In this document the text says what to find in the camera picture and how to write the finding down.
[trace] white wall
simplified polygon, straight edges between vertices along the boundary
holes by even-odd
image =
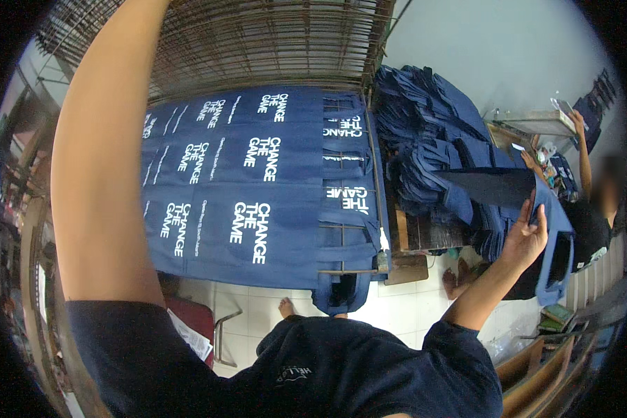
[[[405,4],[397,1],[394,17]],[[618,80],[601,41],[569,0],[414,0],[386,53],[383,63],[392,67],[432,67],[481,115],[495,107],[512,113],[551,109],[551,97],[573,105],[603,68]],[[626,141],[627,108],[622,100],[615,107],[604,116],[592,160],[616,140]],[[606,132],[614,119],[616,129]],[[578,174],[572,150],[566,156]]]

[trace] book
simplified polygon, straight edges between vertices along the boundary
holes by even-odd
[[[537,327],[538,330],[551,332],[561,332],[563,328],[563,324],[560,324],[560,322],[552,320],[551,318],[543,318]]]
[[[561,325],[567,324],[574,317],[574,311],[559,304],[544,306],[541,313]]]

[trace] hand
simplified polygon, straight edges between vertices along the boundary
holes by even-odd
[[[536,163],[534,158],[532,158],[526,150],[520,151],[520,156],[523,158],[523,161],[525,161],[525,165],[528,169],[535,170],[539,168],[539,165]]]
[[[585,124],[583,123],[583,115],[580,114],[577,110],[574,110],[573,113],[569,113],[569,118],[574,122],[574,126],[576,127],[576,133],[579,137],[585,135]]]
[[[539,205],[537,209],[538,225],[530,225],[529,218],[534,206],[534,196],[536,190],[532,191],[532,196],[523,203],[520,209],[520,218],[513,224],[513,227],[506,236],[504,249],[500,259],[505,263],[519,268],[524,272],[534,260],[542,253],[545,243],[548,242],[548,224],[545,219],[545,207]]]

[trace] black shirt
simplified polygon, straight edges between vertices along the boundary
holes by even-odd
[[[502,390],[477,331],[435,323],[422,350],[355,320],[282,321],[255,363],[218,377],[166,310],[66,303],[79,354],[116,417],[498,417]]]
[[[593,204],[585,199],[575,203],[561,201],[562,208],[574,228],[574,265],[577,272],[599,260],[610,247],[611,229],[609,221],[604,218]]]

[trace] sleeve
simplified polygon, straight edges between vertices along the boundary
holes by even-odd
[[[460,416],[498,417],[502,414],[502,386],[490,355],[478,340],[478,331],[440,320],[423,340],[440,381],[451,388],[463,407]]]
[[[143,302],[68,301],[77,349],[115,417],[213,415],[223,386],[181,339],[167,311]]]

